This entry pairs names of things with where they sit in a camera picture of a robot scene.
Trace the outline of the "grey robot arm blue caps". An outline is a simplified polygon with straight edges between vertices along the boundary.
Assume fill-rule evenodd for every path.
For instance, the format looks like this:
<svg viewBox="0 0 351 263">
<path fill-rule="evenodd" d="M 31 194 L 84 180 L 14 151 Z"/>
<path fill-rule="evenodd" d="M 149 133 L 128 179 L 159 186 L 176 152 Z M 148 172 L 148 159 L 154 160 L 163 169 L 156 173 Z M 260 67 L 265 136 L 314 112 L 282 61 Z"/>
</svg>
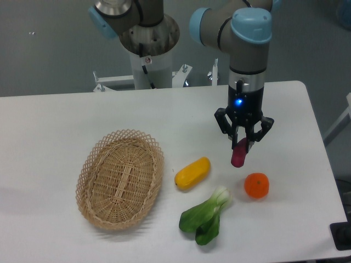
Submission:
<svg viewBox="0 0 351 263">
<path fill-rule="evenodd" d="M 279 6 L 279 1 L 229 1 L 218 10 L 200 8 L 189 21 L 195 42 L 230 57 L 228 104 L 214 116 L 234 153 L 247 154 L 274 123 L 263 115 L 262 100 L 271 13 Z M 96 1 L 88 13 L 104 36 L 118 37 L 137 56 L 146 76 L 150 76 L 146 63 L 171 51 L 179 39 L 177 24 L 165 14 L 163 1 Z"/>
</svg>

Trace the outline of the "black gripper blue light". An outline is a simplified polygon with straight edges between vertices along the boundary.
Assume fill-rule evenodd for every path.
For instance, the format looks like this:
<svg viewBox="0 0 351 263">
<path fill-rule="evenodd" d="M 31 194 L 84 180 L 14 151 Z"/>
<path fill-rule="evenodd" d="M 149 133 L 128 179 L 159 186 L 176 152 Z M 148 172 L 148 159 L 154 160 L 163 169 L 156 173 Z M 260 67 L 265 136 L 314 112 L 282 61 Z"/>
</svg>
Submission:
<svg viewBox="0 0 351 263">
<path fill-rule="evenodd" d="M 238 126 L 246 128 L 246 152 L 255 142 L 260 142 L 270 131 L 274 119 L 264 117 L 262 112 L 264 87 L 253 91 L 238 93 L 236 87 L 228 88 L 227 108 L 218 108 L 214 117 L 223 134 L 231 140 L 231 148 L 237 146 Z M 261 121 L 261 130 L 254 131 L 254 125 Z"/>
</svg>

